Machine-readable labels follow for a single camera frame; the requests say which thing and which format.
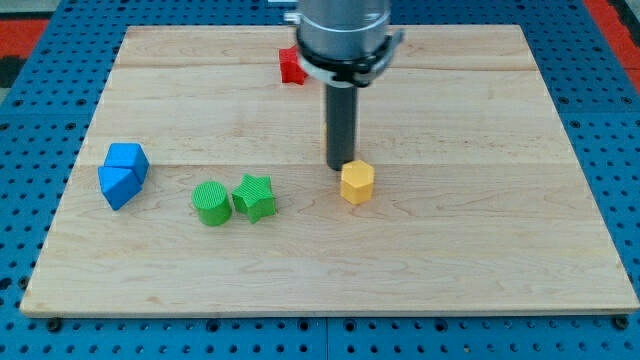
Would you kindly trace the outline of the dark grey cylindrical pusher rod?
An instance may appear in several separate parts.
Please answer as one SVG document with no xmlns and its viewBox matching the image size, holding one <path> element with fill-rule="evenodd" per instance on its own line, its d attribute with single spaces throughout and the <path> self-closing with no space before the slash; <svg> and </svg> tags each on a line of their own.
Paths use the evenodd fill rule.
<svg viewBox="0 0 640 360">
<path fill-rule="evenodd" d="M 326 86 L 326 163 L 335 171 L 355 156 L 357 94 L 355 87 Z"/>
</svg>

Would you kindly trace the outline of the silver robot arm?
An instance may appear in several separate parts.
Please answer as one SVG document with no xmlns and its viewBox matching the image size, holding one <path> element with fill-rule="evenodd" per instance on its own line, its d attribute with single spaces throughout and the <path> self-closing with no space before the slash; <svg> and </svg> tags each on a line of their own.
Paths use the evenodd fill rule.
<svg viewBox="0 0 640 360">
<path fill-rule="evenodd" d="M 355 159 L 358 91 L 390 66 L 405 32 L 391 33 L 389 0 L 298 0 L 284 14 L 295 27 L 302 69 L 325 84 L 326 163 Z"/>
</svg>

